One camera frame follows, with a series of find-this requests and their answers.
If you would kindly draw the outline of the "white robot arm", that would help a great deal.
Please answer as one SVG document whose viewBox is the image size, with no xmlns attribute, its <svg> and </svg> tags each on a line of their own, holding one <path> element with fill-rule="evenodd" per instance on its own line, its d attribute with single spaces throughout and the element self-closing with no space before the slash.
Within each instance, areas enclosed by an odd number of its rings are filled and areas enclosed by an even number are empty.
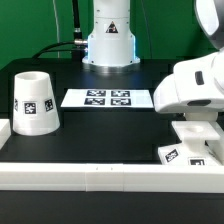
<svg viewBox="0 0 224 224">
<path fill-rule="evenodd" d="M 93 0 L 94 28 L 87 39 L 87 66 L 105 71 L 140 62 L 129 28 L 130 0 Z M 197 21 L 217 49 L 177 63 L 153 94 L 158 113 L 224 112 L 224 0 L 195 0 Z"/>
</svg>

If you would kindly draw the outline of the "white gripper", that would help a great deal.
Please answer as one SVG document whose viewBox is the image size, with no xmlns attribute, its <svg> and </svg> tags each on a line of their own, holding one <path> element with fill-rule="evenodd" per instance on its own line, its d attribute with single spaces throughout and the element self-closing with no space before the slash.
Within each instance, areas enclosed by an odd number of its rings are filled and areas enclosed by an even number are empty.
<svg viewBox="0 0 224 224">
<path fill-rule="evenodd" d="M 224 51 L 176 63 L 153 100 L 157 113 L 224 112 Z"/>
</svg>

